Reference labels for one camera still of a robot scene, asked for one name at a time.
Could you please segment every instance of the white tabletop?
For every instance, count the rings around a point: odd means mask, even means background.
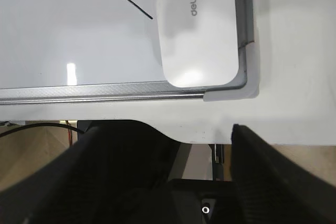
[[[0,106],[0,120],[133,119],[189,143],[229,143],[234,123],[269,143],[336,144],[336,1],[254,0],[257,98]]]

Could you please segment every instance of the wooden floor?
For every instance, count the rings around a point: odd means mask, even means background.
[[[0,132],[8,129],[11,128],[0,127]],[[60,155],[68,146],[68,131],[54,127],[29,129],[0,138],[0,191],[31,175]],[[303,168],[336,186],[336,147],[277,145],[275,148]],[[230,179],[230,145],[226,145],[225,154],[225,177]],[[200,167],[197,166],[194,170],[199,173]]]

